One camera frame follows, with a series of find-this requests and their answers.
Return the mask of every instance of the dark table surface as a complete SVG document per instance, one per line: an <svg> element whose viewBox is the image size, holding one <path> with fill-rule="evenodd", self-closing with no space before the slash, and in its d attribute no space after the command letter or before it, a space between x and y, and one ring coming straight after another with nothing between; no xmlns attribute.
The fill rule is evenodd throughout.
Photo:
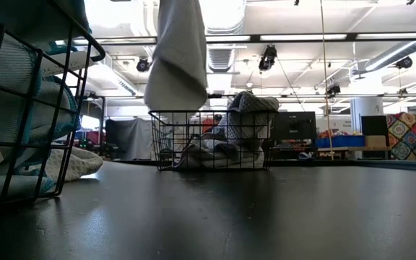
<svg viewBox="0 0 416 260"><path fill-rule="evenodd" d="M0 259L416 259L416 172L106 162L58 199L0 212Z"/></svg>

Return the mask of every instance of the quilt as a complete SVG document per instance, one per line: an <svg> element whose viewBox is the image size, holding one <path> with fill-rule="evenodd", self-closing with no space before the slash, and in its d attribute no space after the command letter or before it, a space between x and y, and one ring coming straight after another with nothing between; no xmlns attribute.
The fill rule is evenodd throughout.
<svg viewBox="0 0 416 260"><path fill-rule="evenodd" d="M387 115L392 160L416 160L416 114Z"/></svg>

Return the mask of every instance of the gray curtain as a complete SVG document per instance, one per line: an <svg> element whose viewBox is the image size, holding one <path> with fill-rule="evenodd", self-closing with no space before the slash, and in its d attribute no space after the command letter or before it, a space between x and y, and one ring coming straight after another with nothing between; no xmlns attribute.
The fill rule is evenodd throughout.
<svg viewBox="0 0 416 260"><path fill-rule="evenodd" d="M141 118L105 122L107 143L118 146L121 160L150 160L152 153L152 122Z"/></svg>

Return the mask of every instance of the white column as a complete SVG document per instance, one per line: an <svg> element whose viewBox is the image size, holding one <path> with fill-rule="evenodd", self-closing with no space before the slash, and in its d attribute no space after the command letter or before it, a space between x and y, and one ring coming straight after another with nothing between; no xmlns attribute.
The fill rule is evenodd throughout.
<svg viewBox="0 0 416 260"><path fill-rule="evenodd" d="M350 83L352 92L359 94L381 93L381 77L367 77L365 79L352 79ZM353 131L362 132L362 116L382 116L383 98L382 97L360 97L351 100L351 126Z"/></svg>

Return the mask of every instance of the folded blanket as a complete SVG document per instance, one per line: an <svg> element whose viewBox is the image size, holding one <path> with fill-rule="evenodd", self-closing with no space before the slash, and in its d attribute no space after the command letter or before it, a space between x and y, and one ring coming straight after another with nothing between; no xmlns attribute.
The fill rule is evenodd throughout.
<svg viewBox="0 0 416 260"><path fill-rule="evenodd" d="M161 1L145 104L151 110L198 110L207 100L206 88L207 42L199 1ZM172 114L164 116L173 121ZM185 121L186 114L175 114L174 120Z"/></svg>
<svg viewBox="0 0 416 260"><path fill-rule="evenodd" d="M45 173L54 182L57 182L63 156L63 150L52 149L48 161L46 162ZM102 164L102 158L94 152L72 147L69 167L66 170L65 181L74 181L81 178L81 176L93 174L99 170ZM32 165L27 170L22 169L19 173L24 176L38 174L39 171L37 170L40 168L41 164Z"/></svg>
<svg viewBox="0 0 416 260"><path fill-rule="evenodd" d="M6 176L0 175L0 198L3 190ZM11 184L7 192L7 199L21 199L24 197L33 196L35 194L36 182L38 177L35 176L12 176ZM53 181L48 178L43 178L40 187L40 194L49 191L54 185Z"/></svg>
<svg viewBox="0 0 416 260"><path fill-rule="evenodd" d="M33 68L37 54L26 48L14 38L5 35L0 50L0 86L20 93L28 93ZM35 79L35 94L47 103L55 104L60 85L55 82L47 82L41 79L41 75ZM73 95L68 88L62 93L61 106L76 110ZM0 142L15 143L18 129L22 120L22 112L25 108L26 99L17 95L0 90ZM22 143L46 143L48 130L51 126L54 108L38 102L34 102L28 116ZM60 111L54 138L61 137L72 130L74 115ZM0 164L0 175L6 174L9 156L12 153L11 147L0 147L5 161Z"/></svg>
<svg viewBox="0 0 416 260"><path fill-rule="evenodd" d="M240 92L227 108L229 113L221 119L213 133L254 151L262 140L252 139L274 118L279 106L279 101L274 97L257 97L246 91Z"/></svg>
<svg viewBox="0 0 416 260"><path fill-rule="evenodd" d="M269 138L269 125L279 110L279 101L241 92L228 110L212 133L191 140L176 168L262 168L261 143Z"/></svg>
<svg viewBox="0 0 416 260"><path fill-rule="evenodd" d="M89 29L83 0L55 0L83 28ZM29 43L69 37L70 21L49 0L0 0L0 22ZM80 36L74 30L73 37Z"/></svg>
<svg viewBox="0 0 416 260"><path fill-rule="evenodd" d="M177 169L184 168L262 168L264 163L264 152L258 148L255 152L249 152L235 144L218 144L209 149L206 140L200 144L190 144L182 152L181 159L174 166Z"/></svg>

